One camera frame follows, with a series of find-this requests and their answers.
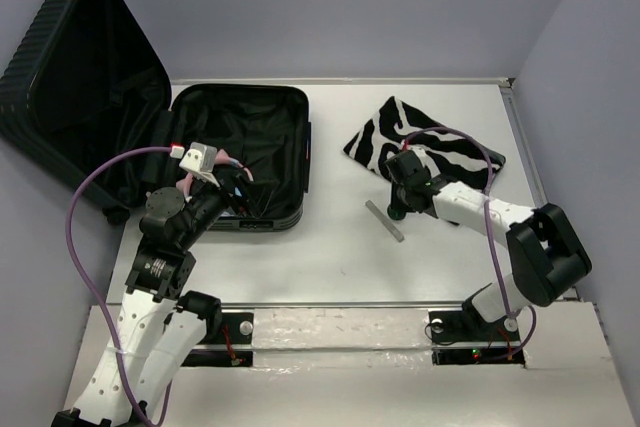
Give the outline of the checkered slim rectangular box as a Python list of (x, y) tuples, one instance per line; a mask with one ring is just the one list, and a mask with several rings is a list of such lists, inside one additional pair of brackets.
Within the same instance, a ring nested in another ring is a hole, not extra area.
[(393, 224), (393, 222), (376, 206), (376, 204), (367, 200), (365, 207), (374, 215), (374, 217), (385, 227), (385, 229), (394, 237), (394, 239), (401, 243), (405, 240), (402, 232)]

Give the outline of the zebra print cloth pouch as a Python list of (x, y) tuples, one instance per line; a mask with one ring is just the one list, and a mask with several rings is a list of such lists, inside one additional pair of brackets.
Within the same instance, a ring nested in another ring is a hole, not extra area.
[(343, 147), (343, 152), (365, 169), (389, 181), (385, 162), (404, 148), (410, 134), (412, 149), (426, 154), (426, 167), (435, 177), (440, 174), (481, 190), (488, 173), (498, 175), (506, 157), (484, 145), (476, 147), (466, 138), (450, 132), (434, 132), (441, 124), (423, 111), (396, 96), (390, 97)]

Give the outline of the black hard-shell suitcase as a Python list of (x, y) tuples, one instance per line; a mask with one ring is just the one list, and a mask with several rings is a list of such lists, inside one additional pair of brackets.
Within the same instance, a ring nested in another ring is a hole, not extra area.
[(174, 93), (124, 0), (44, 0), (1, 78), (1, 135), (111, 224), (184, 177), (159, 153), (194, 142), (222, 149), (269, 182), (259, 218), (225, 215), (222, 231), (283, 231), (303, 213), (311, 123), (290, 86), (200, 83)]

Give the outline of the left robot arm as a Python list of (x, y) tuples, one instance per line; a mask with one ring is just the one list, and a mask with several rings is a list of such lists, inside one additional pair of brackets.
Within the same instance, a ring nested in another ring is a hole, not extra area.
[(219, 335), (220, 300), (184, 289), (195, 266), (190, 249), (226, 210), (260, 217), (272, 185), (231, 167), (219, 178), (195, 179), (190, 197), (176, 187), (148, 196), (120, 312), (106, 318), (111, 339), (82, 394), (53, 425), (160, 425), (182, 363), (199, 341)]

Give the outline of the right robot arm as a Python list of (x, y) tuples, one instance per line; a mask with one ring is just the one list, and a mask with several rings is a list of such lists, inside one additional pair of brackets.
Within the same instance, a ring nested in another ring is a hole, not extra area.
[(533, 208), (492, 198), (445, 175), (434, 176), (419, 149), (402, 151), (385, 162), (391, 180), (387, 209), (394, 220), (408, 213), (464, 226), (508, 251), (511, 273), (467, 298), (460, 326), (482, 339), (497, 321), (524, 308), (547, 307), (592, 271), (592, 262), (564, 210), (547, 203)]

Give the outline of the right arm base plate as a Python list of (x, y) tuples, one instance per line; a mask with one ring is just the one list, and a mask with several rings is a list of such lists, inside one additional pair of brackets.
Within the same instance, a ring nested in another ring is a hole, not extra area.
[(526, 363), (515, 320), (503, 318), (493, 323), (480, 320), (479, 324), (468, 324), (460, 310), (436, 310), (429, 313), (424, 333), (431, 343), (436, 366)]

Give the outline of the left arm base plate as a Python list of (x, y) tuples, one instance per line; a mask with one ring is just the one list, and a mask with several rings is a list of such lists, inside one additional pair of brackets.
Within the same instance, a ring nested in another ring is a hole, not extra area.
[(209, 328), (192, 348), (183, 367), (249, 368), (253, 366), (254, 313), (224, 311), (221, 326)]

